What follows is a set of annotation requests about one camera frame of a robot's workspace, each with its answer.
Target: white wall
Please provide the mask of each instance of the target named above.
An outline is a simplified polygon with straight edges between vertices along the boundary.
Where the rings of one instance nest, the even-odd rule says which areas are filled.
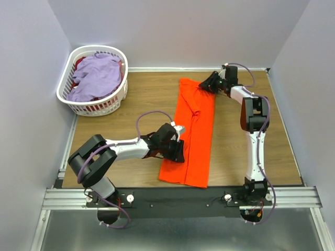
[[[121,49],[130,67],[270,67],[309,0],[49,0],[73,47]]]
[[[30,250],[72,114],[55,89],[70,43],[46,0],[0,1],[0,250]]]
[[[311,0],[270,70],[301,175],[335,238],[335,2]]]

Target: white laundry basket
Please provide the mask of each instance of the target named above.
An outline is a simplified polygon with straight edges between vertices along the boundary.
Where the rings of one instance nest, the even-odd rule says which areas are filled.
[[[108,53],[118,56],[121,59],[121,72],[123,79],[120,86],[106,98],[90,102],[73,102],[67,101],[66,96],[71,91],[72,76],[74,73],[75,63],[83,56],[90,56],[94,53]],[[69,56],[63,75],[57,87],[57,97],[63,103],[69,105],[78,115],[87,117],[103,116],[112,113],[121,105],[121,100],[126,98],[128,90],[128,62],[126,56],[118,49],[105,45],[86,45],[75,49]]]

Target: purple shirt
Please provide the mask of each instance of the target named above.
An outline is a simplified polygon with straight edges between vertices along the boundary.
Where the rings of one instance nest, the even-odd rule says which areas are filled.
[[[79,85],[70,91],[66,99],[88,102],[110,95],[121,83],[119,61],[118,56],[107,53],[95,53],[83,59],[72,76]]]

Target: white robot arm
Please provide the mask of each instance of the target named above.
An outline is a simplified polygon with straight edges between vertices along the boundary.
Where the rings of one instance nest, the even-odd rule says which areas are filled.
[[[183,126],[172,121],[162,125],[157,132],[132,140],[105,140],[97,134],[73,153],[68,163],[77,175],[78,183],[85,188],[91,187],[102,198],[108,198],[116,188],[104,175],[116,161],[161,154],[171,161],[184,162],[184,141],[180,139],[184,131]],[[94,155],[98,155],[96,160],[93,160]]]
[[[264,170],[264,139],[269,127],[269,103],[238,84],[237,67],[225,64],[220,73],[213,72],[199,87],[210,93],[223,91],[241,105],[240,124],[247,136],[248,166],[243,189],[245,197],[265,198],[267,180]]]

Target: orange t-shirt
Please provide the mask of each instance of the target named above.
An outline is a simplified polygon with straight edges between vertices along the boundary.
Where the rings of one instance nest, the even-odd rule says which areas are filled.
[[[198,87],[200,82],[181,78],[174,121],[185,127],[184,163],[164,159],[159,179],[171,183],[207,188],[215,94]]]

